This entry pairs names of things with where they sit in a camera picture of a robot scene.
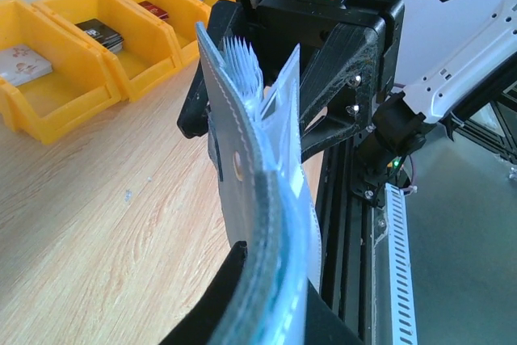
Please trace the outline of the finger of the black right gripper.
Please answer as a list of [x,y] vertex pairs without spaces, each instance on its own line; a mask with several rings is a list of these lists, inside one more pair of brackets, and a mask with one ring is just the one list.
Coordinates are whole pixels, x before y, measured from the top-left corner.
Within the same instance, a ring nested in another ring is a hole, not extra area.
[[208,93],[202,66],[198,65],[177,119],[186,138],[202,137],[208,131]]

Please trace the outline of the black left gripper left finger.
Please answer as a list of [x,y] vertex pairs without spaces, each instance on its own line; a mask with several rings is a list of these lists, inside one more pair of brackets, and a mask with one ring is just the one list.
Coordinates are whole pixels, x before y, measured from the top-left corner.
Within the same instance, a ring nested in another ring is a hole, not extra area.
[[160,345],[208,344],[233,297],[246,257],[246,242],[234,243],[202,297]]

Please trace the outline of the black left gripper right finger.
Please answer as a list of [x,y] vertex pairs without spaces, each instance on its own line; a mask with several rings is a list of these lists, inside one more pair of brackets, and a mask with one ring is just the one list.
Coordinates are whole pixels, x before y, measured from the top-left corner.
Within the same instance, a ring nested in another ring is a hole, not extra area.
[[360,345],[364,342],[336,316],[311,282],[307,287],[305,345]]

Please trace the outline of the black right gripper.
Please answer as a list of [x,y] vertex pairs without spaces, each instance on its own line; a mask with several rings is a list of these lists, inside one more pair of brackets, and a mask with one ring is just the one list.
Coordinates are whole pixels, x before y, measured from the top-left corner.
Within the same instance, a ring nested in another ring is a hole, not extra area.
[[295,71],[306,161],[371,123],[393,87],[403,16],[401,0],[220,0],[207,32],[252,120],[269,108],[264,87]]

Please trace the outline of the teal card holder wallet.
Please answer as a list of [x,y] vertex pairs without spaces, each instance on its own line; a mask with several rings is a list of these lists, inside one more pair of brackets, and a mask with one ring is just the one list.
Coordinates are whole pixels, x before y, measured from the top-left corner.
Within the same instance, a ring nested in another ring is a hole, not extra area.
[[216,44],[195,27],[208,93],[208,153],[230,243],[247,256],[214,344],[302,344],[322,240],[301,161],[300,52],[272,87],[241,37]]

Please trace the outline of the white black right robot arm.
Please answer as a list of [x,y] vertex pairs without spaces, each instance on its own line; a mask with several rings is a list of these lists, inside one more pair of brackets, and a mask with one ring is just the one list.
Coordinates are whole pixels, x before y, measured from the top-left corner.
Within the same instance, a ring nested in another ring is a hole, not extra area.
[[454,130],[515,81],[515,2],[503,0],[429,67],[421,64],[423,52],[444,41],[446,23],[465,20],[463,8],[403,36],[401,0],[220,0],[208,34],[217,44],[248,39],[266,82],[278,80],[289,52],[300,49],[302,156],[311,158],[373,124],[356,151],[355,172],[375,204],[395,174],[389,159],[420,149],[440,122]]

